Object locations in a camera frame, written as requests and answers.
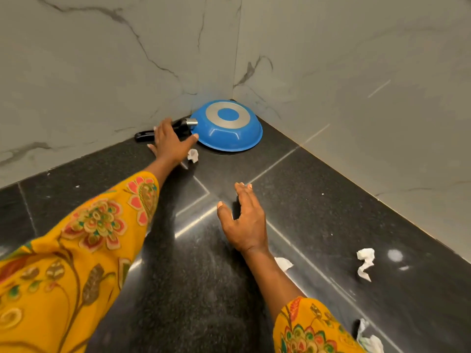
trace granite countertop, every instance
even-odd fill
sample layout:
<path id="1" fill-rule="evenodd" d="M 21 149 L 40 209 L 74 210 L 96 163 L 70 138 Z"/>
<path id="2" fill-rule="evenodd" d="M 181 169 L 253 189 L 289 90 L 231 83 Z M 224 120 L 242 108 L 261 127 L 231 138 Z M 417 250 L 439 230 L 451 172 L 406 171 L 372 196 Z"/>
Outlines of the granite countertop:
<path id="1" fill-rule="evenodd" d="M 223 154 L 197 145 L 199 162 L 172 172 L 144 247 L 87 352 L 273 352 L 268 310 L 215 211 L 217 201 L 236 200 L 234 182 L 254 178 L 270 249 L 293 262 L 291 279 L 345 327 L 367 318 L 367 335 L 377 335 L 387 353 L 467 352 L 471 266 L 262 126 L 255 148 Z M 2 253 L 151 160 L 131 139 L 0 190 L 0 227 L 18 232 L 1 236 Z M 356 251 L 368 247 L 376 251 L 372 282 L 356 275 Z"/>

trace yellow sleeve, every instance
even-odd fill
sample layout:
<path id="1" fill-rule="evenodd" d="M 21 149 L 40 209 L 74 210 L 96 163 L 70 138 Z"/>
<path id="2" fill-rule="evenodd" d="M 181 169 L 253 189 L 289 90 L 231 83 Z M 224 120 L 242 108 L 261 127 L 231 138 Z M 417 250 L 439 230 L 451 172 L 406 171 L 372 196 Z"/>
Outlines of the yellow sleeve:
<path id="1" fill-rule="evenodd" d="M 319 301 L 298 297 L 275 321 L 275 352 L 365 353 Z"/>
<path id="2" fill-rule="evenodd" d="M 139 172 L 0 262 L 0 351 L 83 352 L 118 296 L 157 208 Z"/>

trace white marble tile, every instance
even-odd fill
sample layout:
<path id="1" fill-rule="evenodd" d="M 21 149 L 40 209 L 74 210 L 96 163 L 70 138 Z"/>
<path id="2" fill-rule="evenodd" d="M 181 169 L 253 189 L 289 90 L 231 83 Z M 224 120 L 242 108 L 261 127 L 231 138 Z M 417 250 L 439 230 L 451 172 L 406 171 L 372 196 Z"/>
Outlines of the white marble tile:
<path id="1" fill-rule="evenodd" d="M 232 97 L 241 0 L 1 0 L 0 188 Z"/>
<path id="2" fill-rule="evenodd" d="M 471 0 L 243 0 L 234 85 L 298 143 L 330 124 L 304 147 L 471 259 Z"/>

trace white paper scrap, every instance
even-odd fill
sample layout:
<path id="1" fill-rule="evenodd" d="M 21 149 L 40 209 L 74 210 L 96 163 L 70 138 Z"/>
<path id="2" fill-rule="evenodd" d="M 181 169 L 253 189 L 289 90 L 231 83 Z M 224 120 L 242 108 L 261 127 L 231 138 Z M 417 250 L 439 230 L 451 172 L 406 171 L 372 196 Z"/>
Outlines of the white paper scrap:
<path id="1" fill-rule="evenodd" d="M 283 270 L 284 273 L 286 272 L 286 270 L 293 267 L 293 264 L 291 263 L 291 261 L 289 261 L 288 259 L 285 259 L 284 257 L 276 257 L 275 261 L 280 267 L 280 269 Z"/>
<path id="2" fill-rule="evenodd" d="M 363 332 L 370 325 L 370 323 L 364 318 L 360 319 L 360 327 L 358 327 L 358 333 L 356 335 L 356 341 L 368 353 L 384 353 L 384 347 L 381 340 L 375 335 L 371 335 L 369 338 L 363 337 Z"/>
<path id="3" fill-rule="evenodd" d="M 365 273 L 365 270 L 369 268 L 370 266 L 374 265 L 373 264 L 374 249 L 366 248 L 366 249 L 358 250 L 356 252 L 356 257 L 358 258 L 358 260 L 365 261 L 363 265 L 358 268 L 358 276 L 371 282 L 370 275 Z"/>
<path id="4" fill-rule="evenodd" d="M 188 151 L 188 161 L 192 161 L 193 163 L 198 162 L 198 150 L 191 149 Z"/>

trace person's right hand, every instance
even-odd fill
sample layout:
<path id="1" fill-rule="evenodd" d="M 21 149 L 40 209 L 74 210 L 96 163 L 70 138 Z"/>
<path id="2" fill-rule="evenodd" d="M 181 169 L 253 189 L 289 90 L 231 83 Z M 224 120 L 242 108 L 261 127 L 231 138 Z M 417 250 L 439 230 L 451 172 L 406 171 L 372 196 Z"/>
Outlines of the person's right hand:
<path id="1" fill-rule="evenodd" d="M 218 217 L 227 240 L 242 254 L 252 250 L 268 251 L 265 212 L 253 193 L 252 185 L 236 183 L 234 187 L 241 206 L 239 219 L 232 218 L 226 204 L 218 203 Z"/>

